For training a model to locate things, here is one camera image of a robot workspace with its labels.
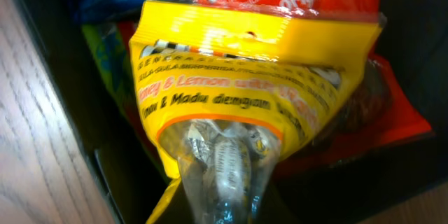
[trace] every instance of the plastic candy bag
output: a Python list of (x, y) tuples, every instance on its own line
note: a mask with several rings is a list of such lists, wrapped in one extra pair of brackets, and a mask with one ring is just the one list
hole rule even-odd
[(256, 217), (274, 165), (342, 108), (380, 31), (378, 15), (146, 1), (130, 42), (141, 121), (198, 223)]

